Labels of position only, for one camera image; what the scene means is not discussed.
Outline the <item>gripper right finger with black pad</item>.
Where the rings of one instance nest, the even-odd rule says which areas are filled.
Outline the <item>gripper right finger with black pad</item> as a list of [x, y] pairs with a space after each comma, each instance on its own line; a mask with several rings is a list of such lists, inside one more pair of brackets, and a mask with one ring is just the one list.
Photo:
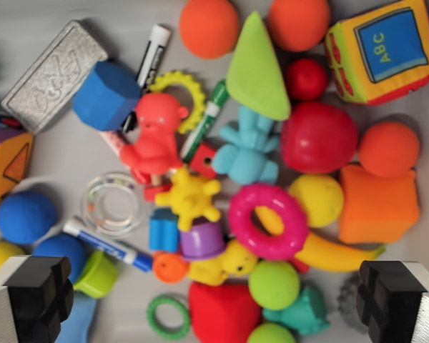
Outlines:
[[419, 262], [364, 261], [356, 307], [372, 342], [429, 342], [429, 271]]

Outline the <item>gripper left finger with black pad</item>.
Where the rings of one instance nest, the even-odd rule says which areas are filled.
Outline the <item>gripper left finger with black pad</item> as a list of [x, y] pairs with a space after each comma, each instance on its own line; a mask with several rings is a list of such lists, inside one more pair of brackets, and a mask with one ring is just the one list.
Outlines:
[[55, 342], [74, 288], [68, 257], [16, 255], [0, 266], [0, 342]]

